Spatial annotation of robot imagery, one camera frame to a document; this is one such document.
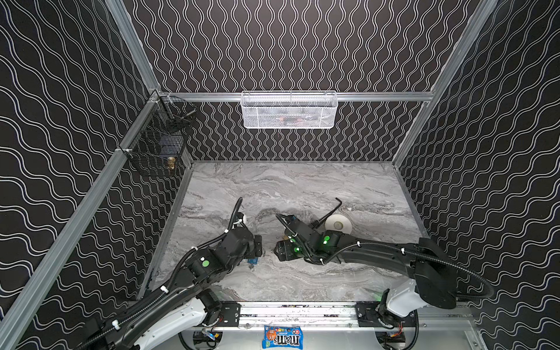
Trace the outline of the blue padlock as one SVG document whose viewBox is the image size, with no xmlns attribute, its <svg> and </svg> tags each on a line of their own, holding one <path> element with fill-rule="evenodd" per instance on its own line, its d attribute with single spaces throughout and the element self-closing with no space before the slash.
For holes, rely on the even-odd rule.
<svg viewBox="0 0 560 350">
<path fill-rule="evenodd" d="M 249 270 L 250 271 L 254 271 L 256 265 L 258 264 L 259 259 L 258 258 L 251 258 L 248 259 L 247 262 L 249 264 Z"/>
</svg>

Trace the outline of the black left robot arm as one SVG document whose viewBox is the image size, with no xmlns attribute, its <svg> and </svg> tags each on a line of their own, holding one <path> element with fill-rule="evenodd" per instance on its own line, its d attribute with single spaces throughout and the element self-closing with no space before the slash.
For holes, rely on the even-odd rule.
<svg viewBox="0 0 560 350">
<path fill-rule="evenodd" d="M 79 349 L 155 349 L 184 330 L 211 328 L 222 304 L 210 287 L 243 260 L 262 256 L 262 238 L 246 226 L 239 198 L 224 232 L 188 251 L 170 277 L 148 296 L 102 322 Z"/>
</svg>

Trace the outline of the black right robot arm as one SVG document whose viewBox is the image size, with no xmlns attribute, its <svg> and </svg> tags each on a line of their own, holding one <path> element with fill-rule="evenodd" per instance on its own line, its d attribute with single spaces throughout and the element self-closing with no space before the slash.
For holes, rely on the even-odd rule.
<svg viewBox="0 0 560 350">
<path fill-rule="evenodd" d="M 312 265 L 355 263 L 400 274 L 404 280 L 384 292 L 384 313 L 404 317 L 425 306 L 454 309 L 460 300 L 494 296 L 494 286 L 481 275 L 452 262 L 430 239 L 395 244 L 360 239 L 336 230 L 320 232 L 295 215 L 277 214 L 286 238 L 277 242 L 279 261 L 302 259 Z"/>
</svg>

